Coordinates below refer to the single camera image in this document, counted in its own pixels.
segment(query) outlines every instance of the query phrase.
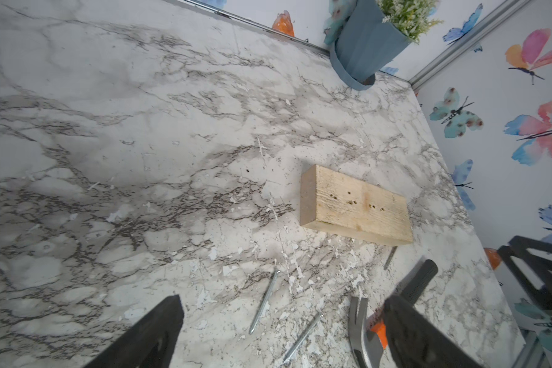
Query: hammer handle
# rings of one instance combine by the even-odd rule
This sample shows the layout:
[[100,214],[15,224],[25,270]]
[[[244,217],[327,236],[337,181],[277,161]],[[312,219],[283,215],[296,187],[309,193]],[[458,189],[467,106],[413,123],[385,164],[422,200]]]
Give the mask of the hammer handle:
[[401,292],[401,297],[409,304],[414,305],[435,274],[437,274],[437,265],[432,260],[426,260],[419,271],[417,271],[415,277],[413,277]]

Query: potted plant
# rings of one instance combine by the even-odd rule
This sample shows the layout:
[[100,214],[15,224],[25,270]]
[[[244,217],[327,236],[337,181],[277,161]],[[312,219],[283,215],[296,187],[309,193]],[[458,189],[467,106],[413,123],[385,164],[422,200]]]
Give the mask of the potted plant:
[[379,69],[441,23],[428,18],[436,1],[358,0],[339,38],[331,45],[333,69],[353,89],[368,89]]

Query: hammer head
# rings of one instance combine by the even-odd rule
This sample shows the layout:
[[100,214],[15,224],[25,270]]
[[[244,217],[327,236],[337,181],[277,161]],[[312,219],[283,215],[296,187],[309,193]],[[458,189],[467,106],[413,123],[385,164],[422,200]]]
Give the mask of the hammer head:
[[378,368],[384,348],[378,335],[367,328],[367,313],[368,298],[352,297],[348,320],[350,346],[355,362],[360,368]]

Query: wood grain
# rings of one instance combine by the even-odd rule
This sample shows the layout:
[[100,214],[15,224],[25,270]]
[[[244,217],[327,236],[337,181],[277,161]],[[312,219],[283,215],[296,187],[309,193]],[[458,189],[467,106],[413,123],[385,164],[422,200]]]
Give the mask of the wood grain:
[[405,197],[318,165],[301,177],[301,226],[388,246],[413,242]]

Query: blue plant pot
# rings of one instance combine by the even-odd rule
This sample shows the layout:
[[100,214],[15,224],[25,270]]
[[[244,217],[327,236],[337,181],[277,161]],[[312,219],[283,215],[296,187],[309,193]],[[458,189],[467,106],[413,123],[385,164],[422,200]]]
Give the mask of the blue plant pot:
[[332,44],[331,65],[355,90],[373,85],[374,74],[411,42],[392,23],[383,23],[383,18],[376,0],[358,0],[339,38]]

